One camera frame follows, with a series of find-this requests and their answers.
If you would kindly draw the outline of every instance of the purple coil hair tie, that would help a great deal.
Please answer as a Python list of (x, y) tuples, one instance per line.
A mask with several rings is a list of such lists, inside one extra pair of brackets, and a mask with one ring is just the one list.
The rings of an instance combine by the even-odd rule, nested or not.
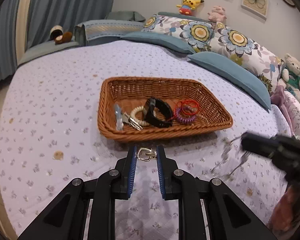
[[(184, 106), (183, 109), (191, 112), (193, 111), (193, 109), (190, 108), (189, 106)], [(181, 111), (181, 107), (178, 107), (176, 109), (176, 114), (175, 114), (176, 115), (175, 119), (177, 120), (178, 123), (192, 124), (195, 121), (196, 115), (191, 115), (189, 117), (182, 117), (180, 116), (180, 111)]]

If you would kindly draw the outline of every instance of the wicker basket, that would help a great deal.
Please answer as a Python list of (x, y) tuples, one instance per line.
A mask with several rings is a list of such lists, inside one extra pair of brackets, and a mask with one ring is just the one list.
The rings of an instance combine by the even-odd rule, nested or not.
[[(144, 127), (138, 131), (124, 125), (123, 131), (116, 130), (114, 104), (118, 104), (128, 114), (137, 106), (143, 106), (149, 97), (160, 98), (172, 109), (180, 100), (194, 99), (200, 104), (200, 114), (192, 125), (176, 121), (169, 128)], [(157, 117), (164, 119), (156, 111)], [(104, 80), (98, 110), (98, 127), (106, 138), (120, 142), (167, 139), (209, 133), (229, 128), (233, 119), (216, 97), (201, 83), (190, 79), (113, 77)]]

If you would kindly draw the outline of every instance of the pikachu plush toy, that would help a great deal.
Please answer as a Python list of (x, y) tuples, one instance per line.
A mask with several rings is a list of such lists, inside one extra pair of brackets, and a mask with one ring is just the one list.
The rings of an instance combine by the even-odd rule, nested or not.
[(180, 14), (191, 16), (196, 7), (203, 2), (204, 0), (183, 0), (182, 5), (177, 5), (177, 7), (180, 8)]

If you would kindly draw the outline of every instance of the watch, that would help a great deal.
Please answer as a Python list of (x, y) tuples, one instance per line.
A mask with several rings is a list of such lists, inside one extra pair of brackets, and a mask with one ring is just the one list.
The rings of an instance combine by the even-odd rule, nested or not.
[[(158, 108), (159, 112), (164, 115), (165, 121), (154, 116), (153, 111), (155, 107)], [(149, 98), (143, 108), (143, 114), (144, 120), (155, 127), (167, 128), (172, 126), (173, 111), (171, 107), (161, 99)]]

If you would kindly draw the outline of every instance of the white wall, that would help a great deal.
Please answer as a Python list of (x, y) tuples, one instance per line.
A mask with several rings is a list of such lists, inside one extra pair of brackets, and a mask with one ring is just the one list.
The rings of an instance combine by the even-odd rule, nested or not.
[[(114, 0), (112, 11), (133, 10), (149, 18), (159, 11), (178, 13), (182, 0)], [(269, 0), (267, 20), (241, 7), (242, 0), (204, 0), (194, 16), (208, 19), (214, 5), (226, 9), (226, 24), (265, 46), (277, 56), (285, 53), (300, 60), (300, 13), (283, 0)]]

